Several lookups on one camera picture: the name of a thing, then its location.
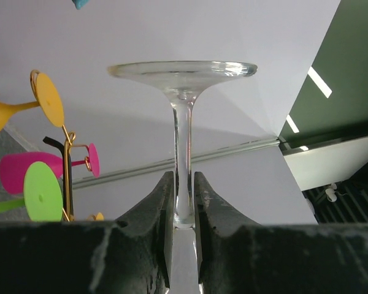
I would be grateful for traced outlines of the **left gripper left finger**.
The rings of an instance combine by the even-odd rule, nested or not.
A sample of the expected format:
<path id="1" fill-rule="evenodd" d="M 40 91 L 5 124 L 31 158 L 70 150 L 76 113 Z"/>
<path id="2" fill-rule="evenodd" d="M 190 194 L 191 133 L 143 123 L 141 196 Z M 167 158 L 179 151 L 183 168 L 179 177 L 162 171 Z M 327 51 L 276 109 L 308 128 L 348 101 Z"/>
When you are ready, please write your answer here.
<path id="1" fill-rule="evenodd" d="M 0 222 L 0 293 L 164 293 L 174 174 L 115 220 Z"/>

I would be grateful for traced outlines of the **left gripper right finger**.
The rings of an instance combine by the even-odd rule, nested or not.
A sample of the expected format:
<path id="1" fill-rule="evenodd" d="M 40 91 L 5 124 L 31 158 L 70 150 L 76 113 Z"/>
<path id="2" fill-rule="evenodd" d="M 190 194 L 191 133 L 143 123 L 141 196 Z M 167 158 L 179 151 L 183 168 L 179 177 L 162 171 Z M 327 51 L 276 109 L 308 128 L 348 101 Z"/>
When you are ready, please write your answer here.
<path id="1" fill-rule="evenodd" d="M 204 293 L 368 293 L 368 224 L 256 223 L 194 175 Z"/>

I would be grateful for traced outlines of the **green goblet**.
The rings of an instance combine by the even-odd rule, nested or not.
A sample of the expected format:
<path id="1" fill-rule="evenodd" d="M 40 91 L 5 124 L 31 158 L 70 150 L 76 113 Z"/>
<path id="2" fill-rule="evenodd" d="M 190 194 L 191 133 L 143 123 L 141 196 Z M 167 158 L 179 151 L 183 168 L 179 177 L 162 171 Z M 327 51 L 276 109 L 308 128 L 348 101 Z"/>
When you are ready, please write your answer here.
<path id="1" fill-rule="evenodd" d="M 63 218 L 63 196 L 56 177 L 38 173 L 27 178 L 23 197 L 0 202 L 0 213 L 24 206 L 34 222 L 59 222 Z"/>

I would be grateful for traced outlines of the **gold wine glass rack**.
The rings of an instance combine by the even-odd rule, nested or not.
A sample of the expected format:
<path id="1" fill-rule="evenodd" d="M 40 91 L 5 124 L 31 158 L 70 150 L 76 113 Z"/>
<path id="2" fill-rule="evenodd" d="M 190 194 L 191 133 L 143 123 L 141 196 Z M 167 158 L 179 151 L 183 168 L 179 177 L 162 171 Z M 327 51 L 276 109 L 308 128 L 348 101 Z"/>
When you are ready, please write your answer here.
<path id="1" fill-rule="evenodd" d="M 60 127 L 64 134 L 64 143 L 54 143 L 53 139 L 46 138 L 44 142 L 51 146 L 57 147 L 64 159 L 63 167 L 64 167 L 64 175 L 63 175 L 63 198 L 64 198 L 64 208 L 63 214 L 64 218 L 67 221 L 73 221 L 74 217 L 74 209 L 73 209 L 73 199 L 72 199 L 72 167 L 69 164 L 72 161 L 71 159 L 71 150 L 75 148 L 85 148 L 84 144 L 76 144 L 76 133 L 69 132 L 66 129 L 65 123 L 63 127 Z"/>

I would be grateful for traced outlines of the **magenta goblet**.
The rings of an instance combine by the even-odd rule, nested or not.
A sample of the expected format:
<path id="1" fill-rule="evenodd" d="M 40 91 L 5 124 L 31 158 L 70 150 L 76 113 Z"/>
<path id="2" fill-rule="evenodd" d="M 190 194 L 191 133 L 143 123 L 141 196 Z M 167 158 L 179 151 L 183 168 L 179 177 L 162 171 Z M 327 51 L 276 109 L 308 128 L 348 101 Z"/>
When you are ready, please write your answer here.
<path id="1" fill-rule="evenodd" d="M 101 172 L 99 154 L 95 144 L 85 146 L 88 154 L 83 160 L 71 162 L 70 167 L 84 165 L 94 177 Z M 64 175 L 64 159 L 42 151 L 8 154 L 0 160 L 0 181 L 3 188 L 10 194 L 24 191 L 27 178 L 38 173 L 48 173 L 59 178 Z"/>

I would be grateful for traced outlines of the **clear wine glass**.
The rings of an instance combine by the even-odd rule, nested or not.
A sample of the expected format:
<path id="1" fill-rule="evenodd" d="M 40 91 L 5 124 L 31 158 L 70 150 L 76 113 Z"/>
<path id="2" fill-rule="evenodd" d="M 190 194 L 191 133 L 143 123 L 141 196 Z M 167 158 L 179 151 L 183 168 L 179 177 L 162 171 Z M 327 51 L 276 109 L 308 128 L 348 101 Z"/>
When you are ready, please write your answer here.
<path id="1" fill-rule="evenodd" d="M 191 171 L 191 123 L 196 99 L 207 88 L 250 77 L 258 67 L 232 61 L 154 61 L 108 67 L 117 78 L 150 85 L 168 98 L 174 115 L 174 210 L 171 281 L 166 293 L 200 293 L 197 278 L 196 217 Z"/>

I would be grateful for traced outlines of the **orange goblet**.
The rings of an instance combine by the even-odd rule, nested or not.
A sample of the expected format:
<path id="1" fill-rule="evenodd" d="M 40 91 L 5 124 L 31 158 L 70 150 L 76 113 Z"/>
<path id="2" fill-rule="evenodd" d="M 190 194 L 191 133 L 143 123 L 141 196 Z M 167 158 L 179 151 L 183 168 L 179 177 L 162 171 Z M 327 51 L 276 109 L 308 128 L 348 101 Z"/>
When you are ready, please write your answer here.
<path id="1" fill-rule="evenodd" d="M 90 214 L 87 217 L 87 221 L 103 221 L 104 220 L 104 215 L 99 212 L 97 214 Z"/>
<path id="2" fill-rule="evenodd" d="M 31 71 L 29 79 L 35 101 L 16 105 L 0 102 L 0 131 L 14 114 L 37 107 L 42 109 L 45 117 L 53 126 L 64 126 L 63 104 L 50 77 L 34 69 Z"/>

